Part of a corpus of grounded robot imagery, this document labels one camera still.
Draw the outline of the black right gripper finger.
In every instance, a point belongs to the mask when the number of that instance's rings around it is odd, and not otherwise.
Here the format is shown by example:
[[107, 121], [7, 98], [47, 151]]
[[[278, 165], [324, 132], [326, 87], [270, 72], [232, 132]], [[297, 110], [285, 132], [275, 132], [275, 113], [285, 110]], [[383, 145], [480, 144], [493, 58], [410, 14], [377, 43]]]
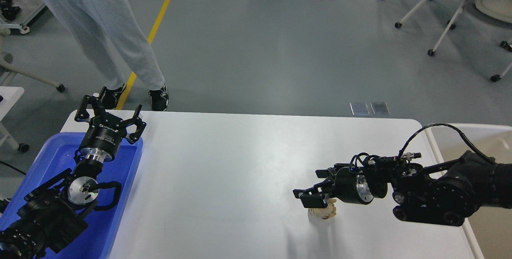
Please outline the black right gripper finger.
[[342, 172], [349, 173], [352, 171], [352, 168], [349, 164], [334, 164], [332, 167], [328, 167], [327, 169], [318, 169], [315, 170], [315, 174], [318, 178], [326, 179], [332, 177], [335, 179], [337, 175], [340, 175]]
[[325, 209], [328, 206], [328, 200], [332, 197], [335, 185], [334, 181], [323, 181], [314, 184], [307, 189], [294, 189], [293, 195], [300, 199], [304, 208]]

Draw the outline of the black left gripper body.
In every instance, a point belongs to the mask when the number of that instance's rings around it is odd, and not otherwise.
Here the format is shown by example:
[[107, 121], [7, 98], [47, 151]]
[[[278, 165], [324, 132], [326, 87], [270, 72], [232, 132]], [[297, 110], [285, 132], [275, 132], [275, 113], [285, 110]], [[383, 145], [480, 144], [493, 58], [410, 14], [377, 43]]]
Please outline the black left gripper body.
[[121, 146], [122, 139], [126, 136], [126, 126], [122, 125], [123, 119], [110, 116], [104, 119], [95, 116], [91, 119], [88, 131], [82, 140], [78, 151], [81, 155], [88, 155], [92, 150], [98, 149], [103, 153], [105, 162], [111, 162]]

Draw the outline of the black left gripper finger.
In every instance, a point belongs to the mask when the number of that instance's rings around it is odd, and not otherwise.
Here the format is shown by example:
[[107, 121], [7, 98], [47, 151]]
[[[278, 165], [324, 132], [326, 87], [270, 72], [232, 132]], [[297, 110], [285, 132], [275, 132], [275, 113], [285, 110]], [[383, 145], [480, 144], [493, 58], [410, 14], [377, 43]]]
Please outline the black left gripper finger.
[[[140, 112], [142, 109], [142, 104], [139, 104], [134, 113], [133, 116], [127, 120], [121, 120], [119, 122], [119, 135], [126, 139], [126, 141], [133, 145], [135, 144], [140, 138], [141, 135], [146, 128], [146, 122], [142, 120], [140, 117]], [[133, 133], [128, 133], [128, 127], [135, 126], [136, 129]]]
[[[87, 107], [91, 106], [94, 111], [94, 117], [87, 111]], [[97, 121], [99, 123], [105, 123], [105, 109], [101, 102], [101, 99], [92, 95], [84, 95], [79, 108], [76, 111], [74, 120], [77, 122], [91, 122]]]

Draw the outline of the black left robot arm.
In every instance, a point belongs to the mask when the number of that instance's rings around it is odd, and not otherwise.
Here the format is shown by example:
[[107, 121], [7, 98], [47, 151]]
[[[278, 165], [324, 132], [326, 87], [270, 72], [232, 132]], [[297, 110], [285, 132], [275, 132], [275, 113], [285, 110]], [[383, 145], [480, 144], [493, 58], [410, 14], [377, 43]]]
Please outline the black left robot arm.
[[85, 95], [75, 121], [88, 130], [75, 151], [74, 169], [66, 169], [25, 197], [20, 219], [1, 231], [2, 259], [40, 259], [46, 249], [58, 253], [88, 228], [92, 211], [108, 211], [121, 198], [122, 184], [97, 181], [105, 162], [115, 159], [122, 140], [135, 144], [146, 127], [141, 105], [126, 120], [106, 111], [100, 98]]

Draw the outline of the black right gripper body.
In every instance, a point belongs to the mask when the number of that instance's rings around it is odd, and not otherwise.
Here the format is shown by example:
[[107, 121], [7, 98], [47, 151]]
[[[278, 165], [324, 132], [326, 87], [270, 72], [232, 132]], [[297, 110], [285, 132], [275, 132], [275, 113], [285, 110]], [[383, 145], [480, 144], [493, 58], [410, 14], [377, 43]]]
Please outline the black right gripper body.
[[372, 171], [352, 172], [347, 164], [335, 164], [334, 170], [332, 195], [344, 203], [368, 205], [388, 192], [387, 183], [381, 182]]

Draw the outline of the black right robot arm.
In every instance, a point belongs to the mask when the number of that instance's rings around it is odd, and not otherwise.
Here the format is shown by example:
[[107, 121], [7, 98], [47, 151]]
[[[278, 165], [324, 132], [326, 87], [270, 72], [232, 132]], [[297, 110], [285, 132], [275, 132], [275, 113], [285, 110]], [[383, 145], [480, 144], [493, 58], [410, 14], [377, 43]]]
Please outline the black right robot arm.
[[458, 159], [424, 167], [413, 163], [420, 153], [406, 153], [408, 144], [419, 135], [416, 131], [398, 155], [382, 157], [359, 153], [349, 163], [316, 170], [322, 182], [307, 189], [294, 189], [295, 198], [305, 208], [325, 209], [329, 199], [349, 204], [368, 205], [384, 198], [388, 184], [397, 203], [393, 215], [401, 221], [447, 226], [461, 226], [481, 206], [511, 208], [511, 164], [497, 163], [482, 153], [456, 126], [467, 150]]

